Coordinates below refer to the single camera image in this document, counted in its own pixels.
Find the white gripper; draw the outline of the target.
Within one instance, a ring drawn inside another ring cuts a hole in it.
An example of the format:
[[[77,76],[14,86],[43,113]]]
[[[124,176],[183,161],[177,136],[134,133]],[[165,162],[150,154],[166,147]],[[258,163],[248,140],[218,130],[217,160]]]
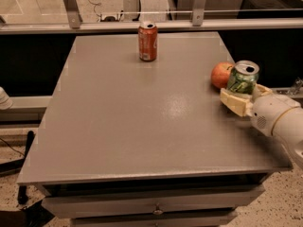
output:
[[[272,94],[272,92],[272,89],[261,84],[255,85],[252,95],[232,93],[222,88],[220,100],[240,117],[252,115],[252,126],[266,136],[274,136],[277,133],[299,134],[301,104],[288,96]]]

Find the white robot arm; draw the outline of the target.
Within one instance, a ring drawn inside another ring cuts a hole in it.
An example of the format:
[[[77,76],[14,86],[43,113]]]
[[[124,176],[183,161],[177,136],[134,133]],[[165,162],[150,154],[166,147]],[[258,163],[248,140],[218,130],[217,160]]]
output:
[[[303,168],[303,108],[294,99],[257,84],[251,95],[222,88],[220,100],[234,114],[248,116],[252,126],[273,137]]]

